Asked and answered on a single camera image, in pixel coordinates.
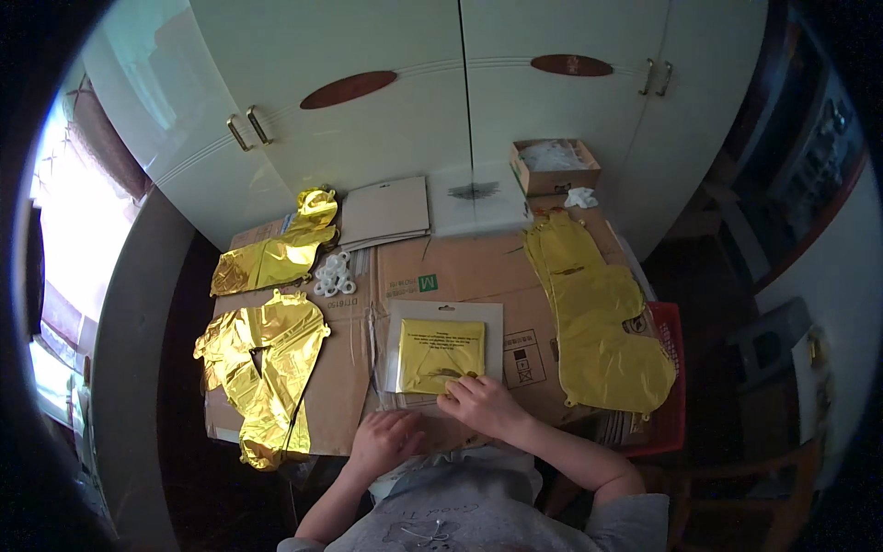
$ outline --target cabinet handle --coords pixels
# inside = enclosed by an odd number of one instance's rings
[[[666,91],[668,90],[668,83],[671,81],[671,73],[675,70],[675,67],[668,61],[665,62],[665,68],[665,83],[662,84],[662,89],[656,93],[656,95],[658,95],[660,98],[664,96]]]
[[[227,128],[230,129],[230,133],[233,135],[233,138],[236,139],[236,142],[239,144],[239,147],[242,148],[242,151],[249,151],[253,146],[247,146],[245,144],[245,140],[242,140],[242,135],[239,134],[239,131],[236,130],[236,127],[233,126],[233,118],[236,116],[236,113],[227,117]]]
[[[647,64],[650,65],[647,67],[647,82],[644,83],[644,90],[638,90],[638,94],[642,96],[646,96],[647,92],[650,91],[650,77],[653,76],[653,60],[649,57],[647,58]]]
[[[254,131],[258,133],[258,138],[260,138],[260,141],[263,143],[263,145],[269,146],[273,143],[273,139],[267,138],[267,134],[264,132],[264,129],[260,128],[258,118],[254,116],[254,107],[255,106],[248,108],[248,111],[245,112],[245,116],[248,117],[248,120],[252,123]]]

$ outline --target person's left hand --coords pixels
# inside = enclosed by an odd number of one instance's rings
[[[405,410],[369,413],[356,431],[344,470],[367,486],[398,467],[417,451],[426,435],[414,431],[419,420],[419,412]]]

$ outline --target hand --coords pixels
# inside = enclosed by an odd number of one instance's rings
[[[371,412],[362,421],[352,442],[352,454],[344,471],[367,488],[374,480],[398,467],[426,436],[414,431],[419,412],[395,410]]]
[[[488,437],[507,442],[512,432],[533,420],[501,383],[486,375],[465,375],[445,387],[450,395],[436,399],[441,411]]]

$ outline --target red plastic basket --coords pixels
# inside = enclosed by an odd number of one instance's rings
[[[647,302],[668,356],[675,362],[675,382],[668,398],[650,415],[647,444],[617,447],[627,457],[648,456],[683,448],[687,414],[687,382],[683,370],[681,316],[675,303]]]

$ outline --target white wardrobe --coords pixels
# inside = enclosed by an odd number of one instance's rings
[[[127,4],[151,3],[114,11]],[[438,204],[471,182],[512,192],[510,142],[568,137],[599,160],[602,205],[643,259],[720,149],[766,24],[766,2],[745,0],[159,4],[152,51],[108,17],[84,60],[126,145],[221,248],[311,185],[427,175]],[[532,65],[555,55],[562,71]],[[612,72],[580,76],[586,58]],[[524,217],[519,202],[494,212]]]

